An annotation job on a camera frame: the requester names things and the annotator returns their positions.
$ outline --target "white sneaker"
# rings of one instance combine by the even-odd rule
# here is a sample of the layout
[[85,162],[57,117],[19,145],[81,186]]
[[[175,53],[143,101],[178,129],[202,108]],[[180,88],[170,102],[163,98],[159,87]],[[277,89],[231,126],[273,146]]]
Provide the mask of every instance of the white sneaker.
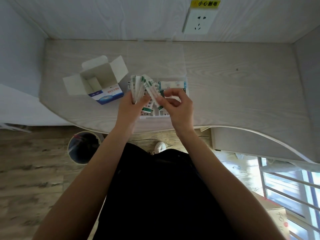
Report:
[[158,154],[160,152],[163,152],[165,149],[167,149],[166,144],[162,141],[159,141],[154,148],[154,151],[152,152],[152,155]]

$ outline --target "cardboard carton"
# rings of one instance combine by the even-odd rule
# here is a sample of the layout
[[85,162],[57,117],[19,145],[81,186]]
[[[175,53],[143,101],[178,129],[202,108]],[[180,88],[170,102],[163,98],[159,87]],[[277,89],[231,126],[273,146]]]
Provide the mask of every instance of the cardboard carton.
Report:
[[99,104],[109,103],[124,95],[118,85],[128,74],[122,56],[110,63],[106,56],[100,56],[82,63],[82,68],[79,74],[63,78],[69,95],[89,95]]
[[253,195],[257,198],[263,208],[266,209],[269,216],[273,219],[274,223],[283,234],[286,239],[290,239],[290,232],[288,228],[288,220],[287,220],[287,213],[286,209],[278,205],[277,203],[262,197],[261,195],[254,193]]

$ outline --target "hand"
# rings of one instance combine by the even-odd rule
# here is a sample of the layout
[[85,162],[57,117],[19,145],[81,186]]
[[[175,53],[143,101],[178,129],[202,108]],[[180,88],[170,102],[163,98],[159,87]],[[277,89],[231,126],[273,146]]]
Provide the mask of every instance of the hand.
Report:
[[138,103],[133,104],[131,91],[127,92],[120,101],[115,128],[128,136],[132,135],[136,120],[140,117],[142,108],[147,105],[150,99],[149,95],[145,95]]
[[174,98],[164,98],[162,96],[156,98],[158,104],[168,111],[177,136],[179,137],[184,133],[194,132],[192,100],[180,88],[165,90],[164,96],[178,96],[181,100],[180,103]]

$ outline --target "finger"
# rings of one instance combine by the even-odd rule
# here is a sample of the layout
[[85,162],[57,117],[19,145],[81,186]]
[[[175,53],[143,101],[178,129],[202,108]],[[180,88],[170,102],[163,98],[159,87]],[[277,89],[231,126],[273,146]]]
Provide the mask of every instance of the finger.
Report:
[[126,92],[125,95],[122,97],[122,101],[126,104],[133,104],[134,101],[132,100],[132,93],[131,91]]
[[163,107],[169,112],[169,114],[170,114],[171,111],[173,111],[174,106],[172,106],[172,105],[168,102],[168,100],[166,100],[164,97],[158,96],[158,97],[156,98],[156,100],[157,100],[157,102],[158,102],[159,105],[163,106]]
[[174,98],[166,98],[166,100],[172,104],[174,107],[178,107],[181,103]]
[[138,103],[136,103],[135,105],[137,107],[139,107],[140,109],[142,109],[144,106],[147,105],[147,103],[150,101],[151,97],[146,94],[145,96],[143,96],[140,101]]
[[190,98],[181,88],[170,88],[165,90],[163,93],[165,97],[178,96],[181,99],[181,102],[190,100]]

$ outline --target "left hand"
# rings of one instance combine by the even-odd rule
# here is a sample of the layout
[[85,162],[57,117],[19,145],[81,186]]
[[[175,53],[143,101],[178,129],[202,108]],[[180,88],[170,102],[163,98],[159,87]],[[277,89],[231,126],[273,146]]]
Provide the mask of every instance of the left hand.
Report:
[[150,99],[149,95],[145,95],[138,103],[133,104],[131,91],[127,92],[120,101],[115,128],[128,136],[132,135],[136,120],[140,117],[142,108],[148,104]]

